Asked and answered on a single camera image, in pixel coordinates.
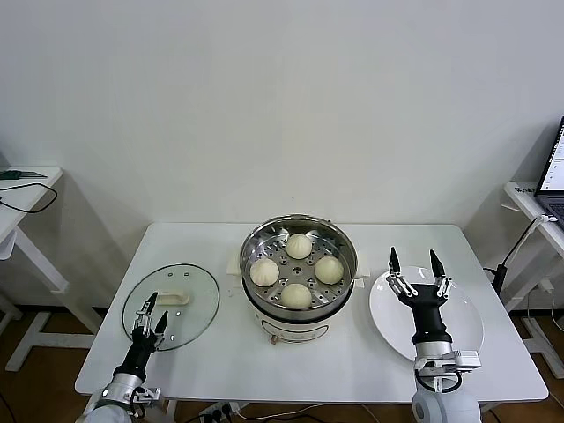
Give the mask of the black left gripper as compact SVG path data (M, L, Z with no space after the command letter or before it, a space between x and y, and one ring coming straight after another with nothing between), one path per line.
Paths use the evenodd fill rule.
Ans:
M136 312L133 323L132 345L128 350L123 363L122 372L129 375L145 375L145 370L150 356L157 350L158 344L164 337L167 328L168 311L166 310L151 330L151 314L158 297L157 292L144 302L141 309Z

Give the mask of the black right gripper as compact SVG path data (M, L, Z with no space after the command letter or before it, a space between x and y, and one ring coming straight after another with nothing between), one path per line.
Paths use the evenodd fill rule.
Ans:
M414 344L426 342L452 342L447 327L442 321L441 307L447 302L452 278L444 269L442 261L433 249L430 250L435 285L412 285L403 276L396 249L391 247L389 276L386 278L391 290L398 298L406 297L412 311L415 333Z

